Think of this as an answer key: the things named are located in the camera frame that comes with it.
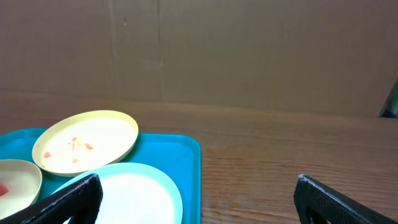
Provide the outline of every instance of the white plate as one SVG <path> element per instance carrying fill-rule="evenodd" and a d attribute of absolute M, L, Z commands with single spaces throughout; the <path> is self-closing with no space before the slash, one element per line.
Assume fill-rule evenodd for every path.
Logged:
<path fill-rule="evenodd" d="M 118 162 L 138 136 L 136 121 L 117 111 L 91 111 L 64 119 L 46 130 L 33 146 L 34 162 L 55 175 L 74 177 Z"/>
<path fill-rule="evenodd" d="M 2 219 L 36 202 L 42 185 L 42 173 L 31 162 L 2 159 L 0 182 L 8 189 L 8 193 L 0 196 L 0 219 Z"/>
<path fill-rule="evenodd" d="M 145 164 L 107 165 L 69 180 L 56 191 L 93 173 L 98 174 L 104 193 L 96 224 L 181 224 L 177 186 L 165 173 Z"/>

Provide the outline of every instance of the light blue plate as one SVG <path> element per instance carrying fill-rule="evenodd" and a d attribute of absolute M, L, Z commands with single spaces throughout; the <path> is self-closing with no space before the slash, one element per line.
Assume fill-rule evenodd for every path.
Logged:
<path fill-rule="evenodd" d="M 109 202 L 109 197 L 107 197 L 107 192 L 114 192 L 115 189 L 117 190 L 118 188 L 122 189 L 123 187 L 125 187 L 125 185 L 123 185 L 123 184 L 119 184 L 119 185 L 117 185 L 117 187 L 115 187 L 115 185 L 113 185 L 112 186 L 113 190 L 107 191 L 107 186 L 109 186 L 109 184 L 104 185 L 104 182 L 107 178 L 112 177 L 112 176 L 114 177 L 115 175 L 119 175 L 119 174 L 133 174 L 135 176 L 138 175 L 139 176 L 138 179 L 140 179 L 141 177 L 142 178 L 150 178 L 151 179 L 150 182 L 152 182 L 152 181 L 157 182 L 168 193 L 168 196 L 171 198 L 172 206 L 174 206 L 174 209 L 170 209 L 174 213 L 173 214 L 174 221 L 172 223 L 181 224 L 181 221 L 182 221 L 182 199 L 181 199 L 181 195 L 180 195 L 180 192 L 178 191 L 177 186 L 175 185 L 173 180 L 168 175 L 166 175 L 165 173 L 163 173 L 162 171 L 160 171 L 154 167 L 151 167 L 151 166 L 148 166 L 145 164 L 139 164 L 139 163 L 133 163 L 133 162 L 123 162 L 123 163 L 118 163 L 118 164 L 106 165 L 99 169 L 91 170 L 91 171 L 88 171 L 88 172 L 78 175 L 77 177 L 75 177 L 75 178 L 69 180 L 68 182 L 66 182 L 65 184 L 63 184 L 55 192 L 86 177 L 89 174 L 98 174 L 98 176 L 99 176 L 99 179 L 103 185 L 103 191 L 104 191 L 103 203 L 104 203 L 105 199 L 107 199 L 106 202 Z M 109 206 L 103 205 L 103 203 L 101 203 L 97 221 L 100 221 L 99 219 L 105 216 L 104 214 L 101 215 L 101 208 L 104 208 L 104 207 L 109 208 Z M 136 208 L 127 208 L 127 209 L 121 208 L 121 209 L 127 210 L 131 213 L 137 212 L 136 211 L 137 207 Z M 123 223 L 128 223 L 129 220 L 119 220 L 119 221 L 123 222 Z"/>

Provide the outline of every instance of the red food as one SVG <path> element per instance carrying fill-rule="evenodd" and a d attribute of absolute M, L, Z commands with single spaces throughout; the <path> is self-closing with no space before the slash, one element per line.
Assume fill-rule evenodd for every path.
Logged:
<path fill-rule="evenodd" d="M 4 184 L 0 183 L 0 197 L 5 195 L 7 192 L 8 192 L 7 187 Z"/>
<path fill-rule="evenodd" d="M 49 157 L 51 157 L 51 153 L 49 153 L 49 152 L 45 152 L 45 153 L 44 153 L 44 157 L 45 157 L 45 158 L 49 158 Z"/>
<path fill-rule="evenodd" d="M 94 149 L 94 147 L 93 146 L 91 146 L 90 144 L 88 144 L 88 143 L 86 143 L 85 144 L 85 146 L 86 146 L 86 148 L 88 149 L 88 150 L 92 150 L 92 149 Z"/>

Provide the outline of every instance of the tray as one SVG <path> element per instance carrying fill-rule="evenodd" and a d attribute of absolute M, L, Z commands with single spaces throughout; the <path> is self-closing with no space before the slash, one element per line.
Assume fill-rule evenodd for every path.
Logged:
<path fill-rule="evenodd" d="M 33 162 L 32 148 L 45 128 L 28 128 L 0 136 L 0 159 L 23 159 Z M 201 148 L 189 136 L 179 134 L 138 135 L 133 150 L 121 162 L 138 162 L 160 169 L 177 185 L 183 203 L 182 224 L 200 223 Z M 49 196 L 70 177 L 42 171 L 43 184 L 39 201 Z"/>

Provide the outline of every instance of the black object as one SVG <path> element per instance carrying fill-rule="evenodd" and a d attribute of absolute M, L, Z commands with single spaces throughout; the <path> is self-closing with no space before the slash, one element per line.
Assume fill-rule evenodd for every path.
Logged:
<path fill-rule="evenodd" d="M 13 215 L 0 224 L 94 224 L 103 197 L 100 178 L 96 174 L 75 182 L 57 193 Z"/>
<path fill-rule="evenodd" d="M 307 175 L 299 175 L 294 204 L 303 224 L 396 224 Z"/>

